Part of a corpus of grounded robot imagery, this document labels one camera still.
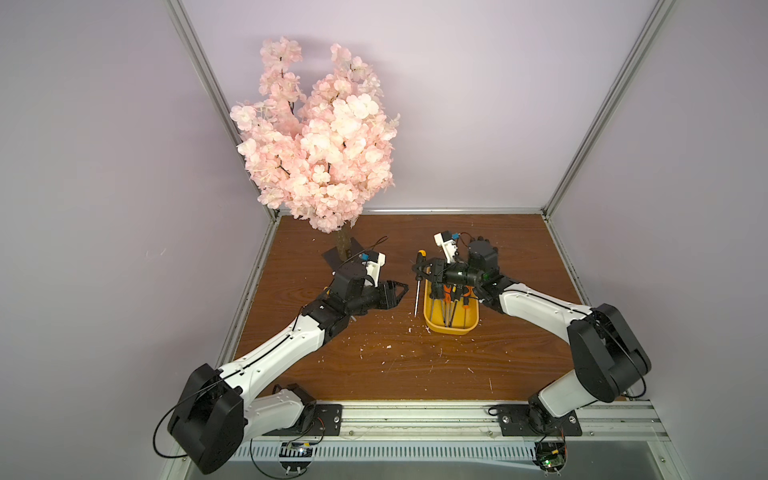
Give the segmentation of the controller board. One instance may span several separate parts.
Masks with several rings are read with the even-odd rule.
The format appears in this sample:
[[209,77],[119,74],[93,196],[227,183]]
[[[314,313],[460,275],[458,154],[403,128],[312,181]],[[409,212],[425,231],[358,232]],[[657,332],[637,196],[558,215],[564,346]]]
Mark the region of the controller board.
[[285,442],[281,445],[278,461],[288,478],[306,473],[313,461],[315,445],[309,442]]
[[536,442],[533,463],[543,472],[559,474],[567,462],[564,442]]

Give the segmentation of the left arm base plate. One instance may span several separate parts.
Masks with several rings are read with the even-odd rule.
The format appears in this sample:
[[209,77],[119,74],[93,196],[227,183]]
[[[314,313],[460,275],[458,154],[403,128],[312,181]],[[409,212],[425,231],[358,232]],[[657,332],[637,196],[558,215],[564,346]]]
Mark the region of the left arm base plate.
[[301,413],[297,422],[290,427],[275,429],[265,433],[265,436],[302,437],[302,436],[331,436],[340,435],[343,419],[343,405],[337,403],[320,403],[308,406]]

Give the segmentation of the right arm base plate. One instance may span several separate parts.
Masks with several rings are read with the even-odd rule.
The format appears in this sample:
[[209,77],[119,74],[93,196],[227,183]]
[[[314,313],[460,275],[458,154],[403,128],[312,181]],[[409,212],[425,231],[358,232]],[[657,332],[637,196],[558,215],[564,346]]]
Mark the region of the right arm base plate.
[[487,413],[496,419],[504,437],[580,437],[583,435],[574,411],[556,418],[536,404],[503,403],[490,406]]

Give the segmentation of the yellow black striped screwdriver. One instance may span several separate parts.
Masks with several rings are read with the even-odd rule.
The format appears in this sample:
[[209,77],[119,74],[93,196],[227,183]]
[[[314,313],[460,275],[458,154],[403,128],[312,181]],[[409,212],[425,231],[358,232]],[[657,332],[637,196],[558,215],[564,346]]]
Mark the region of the yellow black striped screwdriver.
[[451,310],[450,310],[450,316],[448,317],[446,326],[447,327],[453,327],[454,326],[454,319],[456,316],[456,311],[459,307],[460,300],[462,298],[462,291],[463,288],[459,286],[455,286],[451,293]]

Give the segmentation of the pink artificial blossom tree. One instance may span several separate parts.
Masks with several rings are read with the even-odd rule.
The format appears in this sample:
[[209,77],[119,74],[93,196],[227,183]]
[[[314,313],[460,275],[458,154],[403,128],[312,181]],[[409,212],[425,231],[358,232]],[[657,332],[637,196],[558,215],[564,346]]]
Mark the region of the pink artificial blossom tree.
[[352,254],[351,227],[365,203],[393,183],[393,139],[399,120],[382,105],[373,67],[349,49],[330,48],[333,70],[303,93],[292,65],[300,44],[282,37],[263,43],[264,72],[257,103],[239,103],[229,116],[259,201],[286,208],[336,238],[341,260]]

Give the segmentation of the right controller board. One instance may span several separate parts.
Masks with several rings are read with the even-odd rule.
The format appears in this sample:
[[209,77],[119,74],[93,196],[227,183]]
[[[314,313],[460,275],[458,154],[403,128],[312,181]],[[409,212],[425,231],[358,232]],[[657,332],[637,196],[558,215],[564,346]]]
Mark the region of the right controller board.
[[536,442],[533,463],[543,472],[559,474],[567,462],[564,442]]

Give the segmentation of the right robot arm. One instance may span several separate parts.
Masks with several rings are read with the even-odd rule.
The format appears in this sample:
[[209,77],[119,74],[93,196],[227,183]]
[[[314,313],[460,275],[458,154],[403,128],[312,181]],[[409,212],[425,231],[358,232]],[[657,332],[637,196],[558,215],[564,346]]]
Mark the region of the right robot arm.
[[426,280],[429,297],[461,305],[476,301],[496,312],[536,325],[563,340],[573,369],[528,401],[532,427],[545,432],[573,411],[595,402],[611,403],[636,383],[644,383],[652,363],[624,316],[614,306],[575,304],[539,292],[501,272],[498,249],[479,237],[463,259],[458,234],[435,235],[441,257],[420,252],[413,266]]

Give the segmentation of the aluminium front rail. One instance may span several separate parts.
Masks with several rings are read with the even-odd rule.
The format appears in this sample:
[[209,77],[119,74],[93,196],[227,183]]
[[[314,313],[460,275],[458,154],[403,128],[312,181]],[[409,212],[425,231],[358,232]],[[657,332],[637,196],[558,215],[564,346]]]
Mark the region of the aluminium front rail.
[[[504,437],[496,419],[487,409],[514,401],[450,401],[450,400],[379,400],[320,403],[343,405],[340,435],[325,436],[330,440],[374,441],[412,440],[469,442],[513,440],[533,437]],[[575,411],[583,435],[549,437],[567,442],[598,441],[667,441],[669,435],[648,401],[613,404],[593,403]]]

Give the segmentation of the left controller board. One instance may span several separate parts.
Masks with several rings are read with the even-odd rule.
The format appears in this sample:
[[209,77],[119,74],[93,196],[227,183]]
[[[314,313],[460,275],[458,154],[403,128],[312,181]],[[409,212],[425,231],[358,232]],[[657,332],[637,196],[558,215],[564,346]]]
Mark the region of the left controller board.
[[278,461],[288,478],[306,473],[313,461],[315,445],[309,442],[285,442],[281,445]]

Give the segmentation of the yellow plastic storage box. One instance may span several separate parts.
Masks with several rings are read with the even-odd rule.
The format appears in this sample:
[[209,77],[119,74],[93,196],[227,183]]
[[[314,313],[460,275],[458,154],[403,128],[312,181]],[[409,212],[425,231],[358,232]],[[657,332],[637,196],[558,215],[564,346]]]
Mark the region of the yellow plastic storage box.
[[473,290],[473,298],[461,298],[456,311],[454,326],[446,328],[443,325],[442,306],[443,284],[424,283],[422,314],[429,330],[446,335],[462,336],[470,333],[479,324],[479,301]]

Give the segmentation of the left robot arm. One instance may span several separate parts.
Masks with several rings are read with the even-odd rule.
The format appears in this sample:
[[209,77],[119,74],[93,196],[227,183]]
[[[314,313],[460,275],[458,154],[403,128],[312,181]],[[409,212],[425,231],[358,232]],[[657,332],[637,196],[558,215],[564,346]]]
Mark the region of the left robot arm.
[[314,408],[311,396],[297,386],[261,393],[338,336],[352,318],[400,304],[408,285],[380,279],[380,269],[372,261],[341,266],[330,285],[272,338],[229,363],[195,369],[161,419],[180,446],[179,455],[207,475],[226,464],[246,440],[276,430],[306,432]]

